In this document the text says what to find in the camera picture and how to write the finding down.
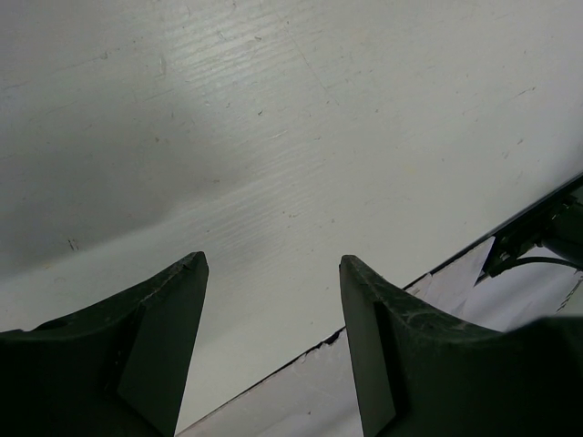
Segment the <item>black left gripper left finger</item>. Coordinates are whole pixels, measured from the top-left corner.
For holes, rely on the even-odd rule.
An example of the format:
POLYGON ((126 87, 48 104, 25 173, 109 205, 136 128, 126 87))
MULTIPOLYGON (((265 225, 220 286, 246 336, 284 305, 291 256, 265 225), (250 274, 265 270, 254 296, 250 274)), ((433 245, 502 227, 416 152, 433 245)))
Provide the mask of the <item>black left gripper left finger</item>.
POLYGON ((138 285, 1 335, 4 436, 171 436, 209 266, 194 252, 138 285))

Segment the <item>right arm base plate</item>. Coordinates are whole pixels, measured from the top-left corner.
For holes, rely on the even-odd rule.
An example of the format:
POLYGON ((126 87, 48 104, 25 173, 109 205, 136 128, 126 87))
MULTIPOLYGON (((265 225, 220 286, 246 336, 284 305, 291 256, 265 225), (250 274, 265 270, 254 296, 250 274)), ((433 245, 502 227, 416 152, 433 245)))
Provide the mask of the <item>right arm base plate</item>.
POLYGON ((482 272, 490 278, 527 264, 582 270, 582 202, 573 194, 548 198, 494 234, 482 272))

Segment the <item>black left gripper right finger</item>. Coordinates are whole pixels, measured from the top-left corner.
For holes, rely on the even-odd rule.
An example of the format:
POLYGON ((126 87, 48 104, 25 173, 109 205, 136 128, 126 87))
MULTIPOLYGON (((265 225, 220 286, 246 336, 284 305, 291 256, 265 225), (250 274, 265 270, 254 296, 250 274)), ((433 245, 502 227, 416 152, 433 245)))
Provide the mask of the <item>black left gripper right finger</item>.
POLYGON ((497 332, 460 320, 353 255, 343 316, 367 436, 579 436, 582 320, 497 332))

